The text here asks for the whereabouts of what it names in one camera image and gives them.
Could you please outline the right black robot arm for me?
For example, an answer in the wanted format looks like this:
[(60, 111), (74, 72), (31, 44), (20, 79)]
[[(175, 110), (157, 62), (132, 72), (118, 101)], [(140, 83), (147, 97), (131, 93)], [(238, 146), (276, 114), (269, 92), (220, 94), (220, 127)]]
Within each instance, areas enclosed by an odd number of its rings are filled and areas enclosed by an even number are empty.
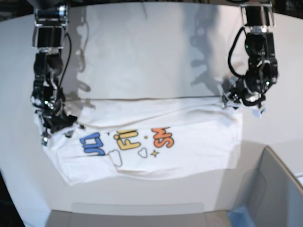
[(37, 49), (34, 62), (33, 91), (30, 97), (38, 117), (42, 145), (47, 146), (57, 132), (72, 127), (77, 121), (65, 112), (62, 79), (67, 64), (62, 61), (64, 40), (69, 37), (66, 0), (31, 0), (34, 9), (32, 46)]

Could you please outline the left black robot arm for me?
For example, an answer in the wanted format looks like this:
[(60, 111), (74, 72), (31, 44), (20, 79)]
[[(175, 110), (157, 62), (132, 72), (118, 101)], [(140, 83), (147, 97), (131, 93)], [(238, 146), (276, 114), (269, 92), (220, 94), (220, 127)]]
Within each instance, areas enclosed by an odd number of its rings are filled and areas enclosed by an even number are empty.
[[(228, 90), (223, 93), (223, 106), (235, 109), (255, 107), (263, 111), (266, 93), (278, 79), (274, 35), (270, 31), (276, 25), (272, 3), (269, 0), (234, 0), (232, 3), (240, 7), (242, 26), (228, 53), (228, 67), (235, 80), (230, 81)], [(243, 75), (232, 66), (232, 54), (242, 33), (245, 34), (244, 49), (248, 55), (248, 69)]]

